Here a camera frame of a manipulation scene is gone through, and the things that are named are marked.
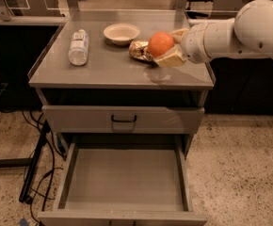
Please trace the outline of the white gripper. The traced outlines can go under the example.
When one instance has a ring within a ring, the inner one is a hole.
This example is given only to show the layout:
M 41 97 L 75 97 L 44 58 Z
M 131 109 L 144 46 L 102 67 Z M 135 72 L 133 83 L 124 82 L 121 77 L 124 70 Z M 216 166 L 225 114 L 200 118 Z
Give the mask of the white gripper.
M 181 43 L 182 49 L 179 45 L 175 45 L 153 61 L 160 67 L 183 66 L 186 58 L 195 64 L 210 62 L 211 38 L 208 26 L 209 24 L 196 24 L 190 29 L 181 28 L 170 32 L 174 42 Z

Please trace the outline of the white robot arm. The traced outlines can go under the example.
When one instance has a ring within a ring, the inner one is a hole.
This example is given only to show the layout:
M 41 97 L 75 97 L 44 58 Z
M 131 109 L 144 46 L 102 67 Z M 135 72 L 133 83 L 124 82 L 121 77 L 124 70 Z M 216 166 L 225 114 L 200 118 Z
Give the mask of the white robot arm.
M 193 24 L 177 40 L 177 45 L 154 60 L 157 65 L 177 67 L 221 57 L 273 59 L 273 1 L 254 0 L 231 19 Z

